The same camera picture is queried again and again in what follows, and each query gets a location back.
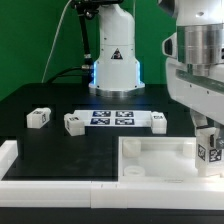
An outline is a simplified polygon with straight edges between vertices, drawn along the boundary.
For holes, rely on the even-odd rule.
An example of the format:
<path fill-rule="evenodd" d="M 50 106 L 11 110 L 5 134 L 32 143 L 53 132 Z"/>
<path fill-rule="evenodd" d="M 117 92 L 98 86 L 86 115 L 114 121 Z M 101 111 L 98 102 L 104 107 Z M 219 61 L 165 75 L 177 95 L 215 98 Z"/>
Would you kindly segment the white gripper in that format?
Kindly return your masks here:
<path fill-rule="evenodd" d="M 211 66 L 209 76 L 195 76 L 177 60 L 177 34 L 162 43 L 166 59 L 166 79 L 170 97 L 192 109 L 196 129 L 208 125 L 207 118 L 224 125 L 224 63 Z"/>

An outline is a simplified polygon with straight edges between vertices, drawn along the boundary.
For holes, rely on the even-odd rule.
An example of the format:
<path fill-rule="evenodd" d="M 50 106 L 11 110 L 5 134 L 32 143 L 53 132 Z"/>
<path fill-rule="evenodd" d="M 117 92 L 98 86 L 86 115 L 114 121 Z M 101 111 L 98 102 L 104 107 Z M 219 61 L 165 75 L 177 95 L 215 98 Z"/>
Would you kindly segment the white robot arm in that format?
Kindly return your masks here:
<path fill-rule="evenodd" d="M 157 0 L 176 19 L 162 43 L 169 94 L 175 101 L 224 125 L 224 0 Z M 145 87 L 135 58 L 135 21 L 117 4 L 99 7 L 100 56 L 90 92 L 126 97 Z"/>

